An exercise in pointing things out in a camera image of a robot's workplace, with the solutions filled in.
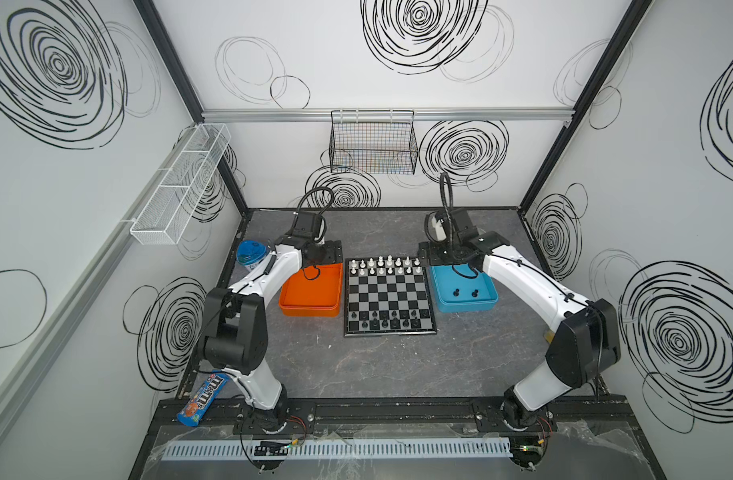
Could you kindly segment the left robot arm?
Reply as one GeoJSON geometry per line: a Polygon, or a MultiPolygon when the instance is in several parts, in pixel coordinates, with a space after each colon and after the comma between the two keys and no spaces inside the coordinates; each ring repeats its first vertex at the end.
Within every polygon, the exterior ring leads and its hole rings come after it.
{"type": "Polygon", "coordinates": [[[325,237],[322,210],[298,211],[253,270],[206,296],[196,353],[238,386],[250,408],[276,423],[288,417],[288,393],[266,361],[266,306],[294,274],[334,260],[336,242],[325,237]]]}

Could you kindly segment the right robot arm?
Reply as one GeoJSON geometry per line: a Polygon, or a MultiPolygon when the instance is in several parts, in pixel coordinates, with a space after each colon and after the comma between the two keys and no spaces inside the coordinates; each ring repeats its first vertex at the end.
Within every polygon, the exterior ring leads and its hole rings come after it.
{"type": "Polygon", "coordinates": [[[524,431],[538,412],[592,382],[622,357],[618,315],[604,299],[590,300],[554,280],[494,231],[472,224],[467,210],[442,209],[423,223],[433,265],[466,265],[511,290],[554,334],[543,362],[503,396],[504,422],[524,431]]]}

